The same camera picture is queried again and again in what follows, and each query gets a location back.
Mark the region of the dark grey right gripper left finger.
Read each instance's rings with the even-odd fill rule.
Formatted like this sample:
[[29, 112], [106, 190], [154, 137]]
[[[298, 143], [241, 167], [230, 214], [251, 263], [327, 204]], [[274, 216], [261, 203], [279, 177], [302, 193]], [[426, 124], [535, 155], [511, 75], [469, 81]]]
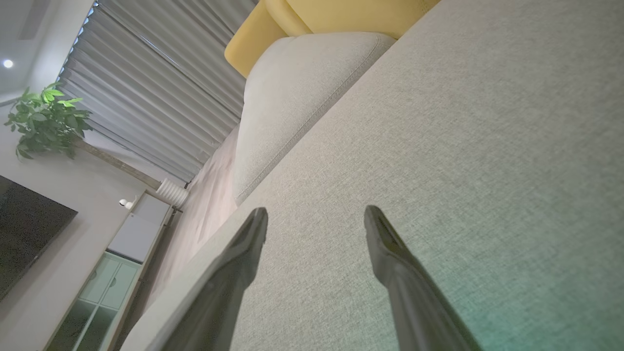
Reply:
[[161, 351], [229, 351], [245, 290], [258, 271], [268, 213], [253, 209], [163, 329]]

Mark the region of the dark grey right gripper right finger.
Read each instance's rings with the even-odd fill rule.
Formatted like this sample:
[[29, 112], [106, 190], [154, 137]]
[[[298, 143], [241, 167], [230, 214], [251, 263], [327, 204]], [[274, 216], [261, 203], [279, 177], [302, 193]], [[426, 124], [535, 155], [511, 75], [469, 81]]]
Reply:
[[400, 351], [481, 351], [383, 211], [365, 209], [373, 273], [387, 289]]

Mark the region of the white ribbed plant pot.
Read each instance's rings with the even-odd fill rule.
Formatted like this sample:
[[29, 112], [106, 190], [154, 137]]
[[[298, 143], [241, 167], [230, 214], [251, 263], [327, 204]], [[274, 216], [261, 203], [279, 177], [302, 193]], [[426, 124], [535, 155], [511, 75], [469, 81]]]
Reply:
[[169, 180], [169, 178], [165, 178], [161, 182], [156, 193], [176, 208], [181, 208], [185, 204], [187, 198], [189, 198], [189, 191], [184, 187], [178, 186], [176, 183]]

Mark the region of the pale green glass-door cabinet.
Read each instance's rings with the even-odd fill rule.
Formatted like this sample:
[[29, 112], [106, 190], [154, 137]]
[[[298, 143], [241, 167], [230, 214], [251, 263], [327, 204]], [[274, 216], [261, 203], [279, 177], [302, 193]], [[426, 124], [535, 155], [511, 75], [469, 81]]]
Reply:
[[150, 193], [107, 244], [44, 351], [112, 351], [174, 207]]

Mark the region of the small grey sofa cushion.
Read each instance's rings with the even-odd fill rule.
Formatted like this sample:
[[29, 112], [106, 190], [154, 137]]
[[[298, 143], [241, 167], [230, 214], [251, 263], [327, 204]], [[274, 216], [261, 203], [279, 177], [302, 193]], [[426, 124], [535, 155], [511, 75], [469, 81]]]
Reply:
[[237, 205], [395, 42], [381, 33], [324, 33], [268, 47], [244, 90], [233, 168]]

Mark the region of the black flat television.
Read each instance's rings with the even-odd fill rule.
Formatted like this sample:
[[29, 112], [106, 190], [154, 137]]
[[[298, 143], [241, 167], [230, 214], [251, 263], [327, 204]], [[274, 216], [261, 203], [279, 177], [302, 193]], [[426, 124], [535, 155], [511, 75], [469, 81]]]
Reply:
[[0, 175], [0, 301], [77, 214]]

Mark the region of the grey pleated curtain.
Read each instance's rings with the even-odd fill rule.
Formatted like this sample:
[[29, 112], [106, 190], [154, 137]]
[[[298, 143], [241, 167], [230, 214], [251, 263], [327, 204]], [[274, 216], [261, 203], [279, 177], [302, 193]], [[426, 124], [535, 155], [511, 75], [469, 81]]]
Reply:
[[259, 0], [92, 0], [59, 74], [91, 126], [190, 182], [240, 123], [227, 44]]

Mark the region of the green leafy potted plant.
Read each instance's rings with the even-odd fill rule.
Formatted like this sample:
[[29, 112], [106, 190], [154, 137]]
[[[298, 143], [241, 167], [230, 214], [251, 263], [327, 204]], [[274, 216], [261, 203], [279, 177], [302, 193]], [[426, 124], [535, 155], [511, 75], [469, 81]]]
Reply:
[[27, 87], [24, 93], [13, 99], [4, 126], [20, 138], [15, 146], [18, 160], [33, 160], [42, 154], [63, 154], [74, 159], [78, 150], [99, 158], [152, 190], [158, 190], [161, 181], [139, 171], [122, 160], [86, 142], [85, 133], [93, 131], [92, 112], [80, 109], [81, 98], [66, 98], [54, 82], [40, 93]]

